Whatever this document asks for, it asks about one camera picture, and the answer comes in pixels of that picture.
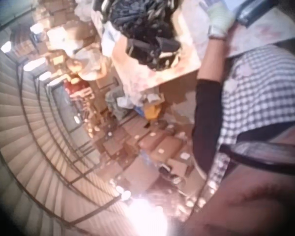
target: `white glove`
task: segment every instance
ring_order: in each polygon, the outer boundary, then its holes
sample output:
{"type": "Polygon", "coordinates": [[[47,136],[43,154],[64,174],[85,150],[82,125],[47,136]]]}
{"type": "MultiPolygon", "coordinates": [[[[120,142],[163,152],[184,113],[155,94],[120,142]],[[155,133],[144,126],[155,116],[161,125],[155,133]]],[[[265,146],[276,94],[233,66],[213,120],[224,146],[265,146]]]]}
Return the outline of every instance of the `white glove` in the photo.
{"type": "Polygon", "coordinates": [[[225,35],[235,22],[235,14],[232,13],[222,2],[215,3],[207,10],[212,27],[217,28],[225,35]]]}

